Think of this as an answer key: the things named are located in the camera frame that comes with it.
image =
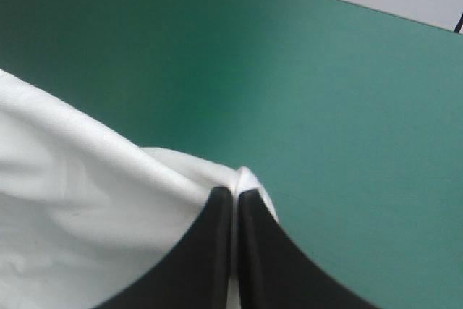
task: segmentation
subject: wrinkled fabric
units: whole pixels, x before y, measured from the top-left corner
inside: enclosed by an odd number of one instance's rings
[[[0,70],[0,309],[94,307],[153,267],[218,185],[258,188],[276,215],[249,169],[139,148]],[[228,308],[237,296],[231,282]]]

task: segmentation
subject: green surface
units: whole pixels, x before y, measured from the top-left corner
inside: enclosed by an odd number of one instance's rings
[[[138,145],[249,166],[390,309],[462,307],[462,39],[335,0],[0,0],[2,69]]]

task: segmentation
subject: fabric fold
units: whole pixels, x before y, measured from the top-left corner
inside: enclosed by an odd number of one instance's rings
[[[0,70],[0,308],[90,309],[154,266],[233,170],[140,148]]]

